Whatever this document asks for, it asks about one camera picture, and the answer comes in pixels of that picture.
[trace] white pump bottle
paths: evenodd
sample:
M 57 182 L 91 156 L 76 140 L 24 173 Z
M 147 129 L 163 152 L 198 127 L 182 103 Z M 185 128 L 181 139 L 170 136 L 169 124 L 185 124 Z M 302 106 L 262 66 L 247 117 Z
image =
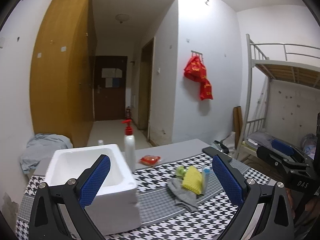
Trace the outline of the white pump bottle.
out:
M 127 119 L 122 123 L 126 123 L 127 127 L 124 130 L 124 149 L 125 149 L 125 160 L 131 170 L 136 171 L 136 155 L 135 155 L 135 139 L 133 135 L 133 129 L 130 126 L 131 119 Z

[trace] red bag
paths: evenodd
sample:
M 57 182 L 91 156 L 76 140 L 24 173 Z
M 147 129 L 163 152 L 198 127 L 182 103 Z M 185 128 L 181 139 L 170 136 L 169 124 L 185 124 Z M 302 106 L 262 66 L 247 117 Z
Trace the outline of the red bag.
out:
M 198 55 L 192 56 L 184 68 L 184 76 L 200 83 L 200 99 L 213 99 L 211 84 L 207 80 L 207 70 Z
M 200 84 L 200 99 L 201 101 L 204 99 L 213 99 L 209 80 Z
M 184 76 L 195 82 L 205 82 L 207 78 L 207 70 L 201 63 L 198 55 L 192 56 L 184 68 Z

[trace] yellow sponge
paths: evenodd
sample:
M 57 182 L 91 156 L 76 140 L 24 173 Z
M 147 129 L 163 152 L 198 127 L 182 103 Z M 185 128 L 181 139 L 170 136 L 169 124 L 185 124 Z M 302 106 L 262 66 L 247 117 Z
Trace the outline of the yellow sponge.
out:
M 197 195 L 201 194 L 202 190 L 202 175 L 194 166 L 190 166 L 184 175 L 182 186 Z

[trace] doorway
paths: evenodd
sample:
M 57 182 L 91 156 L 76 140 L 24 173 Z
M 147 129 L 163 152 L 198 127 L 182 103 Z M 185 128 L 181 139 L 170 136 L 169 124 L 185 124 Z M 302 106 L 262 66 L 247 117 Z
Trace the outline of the doorway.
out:
M 94 68 L 95 121 L 125 118 L 127 56 L 96 56 Z
M 154 38 L 142 48 L 139 73 L 138 129 L 147 139 L 149 139 L 153 47 Z

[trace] gray glove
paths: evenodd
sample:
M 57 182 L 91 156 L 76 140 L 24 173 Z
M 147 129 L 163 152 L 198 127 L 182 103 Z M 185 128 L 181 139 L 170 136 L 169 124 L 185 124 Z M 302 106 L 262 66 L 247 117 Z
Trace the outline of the gray glove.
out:
M 198 210 L 198 204 L 196 202 L 197 195 L 187 189 L 182 187 L 182 180 L 177 178 L 172 178 L 168 180 L 168 188 L 176 196 L 175 204 L 186 208 L 190 212 L 195 212 Z

